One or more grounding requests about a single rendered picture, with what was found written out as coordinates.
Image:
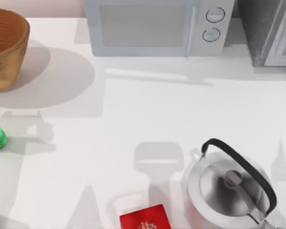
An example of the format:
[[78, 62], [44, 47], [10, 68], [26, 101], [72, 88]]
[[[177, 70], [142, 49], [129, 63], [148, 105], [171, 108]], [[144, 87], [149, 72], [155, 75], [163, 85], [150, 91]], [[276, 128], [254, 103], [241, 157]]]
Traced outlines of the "microwave oven door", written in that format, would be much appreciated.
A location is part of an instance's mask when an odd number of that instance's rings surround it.
[[84, 0], [98, 57], [187, 57], [197, 0]]

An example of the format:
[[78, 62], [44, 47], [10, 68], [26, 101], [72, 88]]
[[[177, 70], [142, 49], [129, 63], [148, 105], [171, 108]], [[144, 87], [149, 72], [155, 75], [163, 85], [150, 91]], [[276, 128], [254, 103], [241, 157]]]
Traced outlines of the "red box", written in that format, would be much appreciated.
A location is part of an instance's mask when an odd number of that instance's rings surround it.
[[163, 204], [120, 215], [121, 229], [172, 229]]

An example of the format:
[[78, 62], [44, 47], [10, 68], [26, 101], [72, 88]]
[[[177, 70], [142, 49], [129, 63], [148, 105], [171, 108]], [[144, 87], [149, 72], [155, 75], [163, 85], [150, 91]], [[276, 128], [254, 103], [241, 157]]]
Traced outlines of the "microwave round knob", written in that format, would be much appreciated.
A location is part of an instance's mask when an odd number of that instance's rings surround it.
[[221, 32], [217, 28], [211, 28], [209, 30], [205, 30], [202, 34], [202, 38], [206, 42], [215, 42], [221, 36]]
[[206, 13], [206, 19], [210, 23], [218, 23], [221, 20], [223, 20], [224, 17], [225, 17], [225, 11], [220, 7], [210, 9]]

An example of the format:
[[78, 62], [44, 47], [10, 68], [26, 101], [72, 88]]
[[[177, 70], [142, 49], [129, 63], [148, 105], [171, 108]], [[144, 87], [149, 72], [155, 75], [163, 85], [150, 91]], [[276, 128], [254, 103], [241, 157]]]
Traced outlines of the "pale microwave oven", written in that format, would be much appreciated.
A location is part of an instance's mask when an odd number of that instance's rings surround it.
[[[195, 14], [192, 16], [193, 28], [190, 31], [190, 49], [187, 57], [218, 55], [222, 52], [225, 44], [235, 0], [197, 0], [197, 2]], [[206, 13], [217, 7], [225, 11], [225, 17], [218, 23], [210, 23], [206, 19]], [[221, 32], [221, 36], [215, 42], [206, 42], [203, 40], [202, 34], [211, 28], [217, 28]]]

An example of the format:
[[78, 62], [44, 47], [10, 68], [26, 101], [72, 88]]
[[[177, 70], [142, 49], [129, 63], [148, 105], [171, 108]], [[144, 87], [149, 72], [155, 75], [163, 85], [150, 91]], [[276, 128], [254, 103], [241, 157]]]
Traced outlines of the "brown woven basket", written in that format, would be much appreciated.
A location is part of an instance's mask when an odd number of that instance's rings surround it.
[[30, 24], [20, 14], [0, 8], [0, 91], [16, 82], [26, 54]]

